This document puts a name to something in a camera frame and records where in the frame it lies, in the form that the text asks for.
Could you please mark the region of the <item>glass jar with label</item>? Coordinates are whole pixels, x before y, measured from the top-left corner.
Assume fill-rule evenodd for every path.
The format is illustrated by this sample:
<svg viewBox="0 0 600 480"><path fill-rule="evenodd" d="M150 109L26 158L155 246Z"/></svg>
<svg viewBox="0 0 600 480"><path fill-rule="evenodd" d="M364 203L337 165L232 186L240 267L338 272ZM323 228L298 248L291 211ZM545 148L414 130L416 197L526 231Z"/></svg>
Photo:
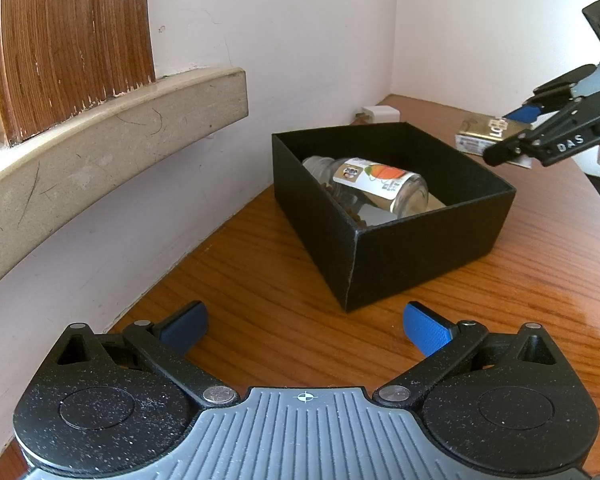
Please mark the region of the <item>glass jar with label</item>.
<svg viewBox="0 0 600 480"><path fill-rule="evenodd" d="M302 166L361 228L428 209L428 185L420 174L358 157L310 156Z"/></svg>

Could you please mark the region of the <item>black cardboard box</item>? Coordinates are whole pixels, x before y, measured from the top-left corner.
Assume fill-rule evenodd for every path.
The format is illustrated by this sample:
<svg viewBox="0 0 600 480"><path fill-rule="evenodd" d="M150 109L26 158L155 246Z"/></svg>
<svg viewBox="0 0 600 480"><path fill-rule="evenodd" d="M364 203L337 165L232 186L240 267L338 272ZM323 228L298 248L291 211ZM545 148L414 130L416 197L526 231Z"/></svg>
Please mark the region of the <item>black cardboard box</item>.
<svg viewBox="0 0 600 480"><path fill-rule="evenodd" d="M365 307L488 254L516 190L480 162L407 122L272 136L274 193L344 310ZM360 156L424 177L442 208L359 226L309 174L309 156Z"/></svg>

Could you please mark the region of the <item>beige stone window sill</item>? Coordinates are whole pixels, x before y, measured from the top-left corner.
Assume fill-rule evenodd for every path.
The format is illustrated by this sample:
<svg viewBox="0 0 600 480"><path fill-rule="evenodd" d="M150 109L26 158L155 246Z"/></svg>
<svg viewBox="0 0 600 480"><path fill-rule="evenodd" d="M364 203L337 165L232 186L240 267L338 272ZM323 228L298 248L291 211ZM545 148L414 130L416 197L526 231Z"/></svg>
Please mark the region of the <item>beige stone window sill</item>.
<svg viewBox="0 0 600 480"><path fill-rule="evenodd" d="M238 67L169 76L14 148L0 144L0 281L109 192L248 115Z"/></svg>

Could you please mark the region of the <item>gold and white small box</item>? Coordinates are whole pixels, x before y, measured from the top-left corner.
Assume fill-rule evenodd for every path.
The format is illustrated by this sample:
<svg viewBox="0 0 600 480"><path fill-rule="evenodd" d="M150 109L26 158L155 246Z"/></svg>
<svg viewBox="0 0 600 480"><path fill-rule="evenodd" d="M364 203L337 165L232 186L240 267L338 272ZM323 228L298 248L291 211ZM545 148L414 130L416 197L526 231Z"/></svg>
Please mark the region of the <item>gold and white small box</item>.
<svg viewBox="0 0 600 480"><path fill-rule="evenodd" d="M528 124L516 120L469 113L455 135L455 148L465 154L482 156L489 146L527 128Z"/></svg>

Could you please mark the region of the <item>brown wooden window frame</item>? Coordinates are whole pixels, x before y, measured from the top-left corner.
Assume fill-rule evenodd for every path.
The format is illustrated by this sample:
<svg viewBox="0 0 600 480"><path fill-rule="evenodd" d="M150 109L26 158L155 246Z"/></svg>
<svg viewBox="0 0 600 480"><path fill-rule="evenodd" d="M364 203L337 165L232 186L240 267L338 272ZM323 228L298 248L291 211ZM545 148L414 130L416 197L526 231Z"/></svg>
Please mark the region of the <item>brown wooden window frame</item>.
<svg viewBox="0 0 600 480"><path fill-rule="evenodd" d="M5 144L155 80L147 0L0 0Z"/></svg>

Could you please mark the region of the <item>white power adapter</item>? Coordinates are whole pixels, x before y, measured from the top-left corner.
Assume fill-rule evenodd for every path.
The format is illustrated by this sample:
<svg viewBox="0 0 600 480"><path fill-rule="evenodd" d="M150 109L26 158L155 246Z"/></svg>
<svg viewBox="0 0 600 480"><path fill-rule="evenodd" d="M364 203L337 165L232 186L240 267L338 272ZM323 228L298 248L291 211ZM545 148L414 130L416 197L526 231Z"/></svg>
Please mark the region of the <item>white power adapter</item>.
<svg viewBox="0 0 600 480"><path fill-rule="evenodd" d="M355 118L364 124L390 124L400 122L400 110L389 105L362 106L355 114Z"/></svg>

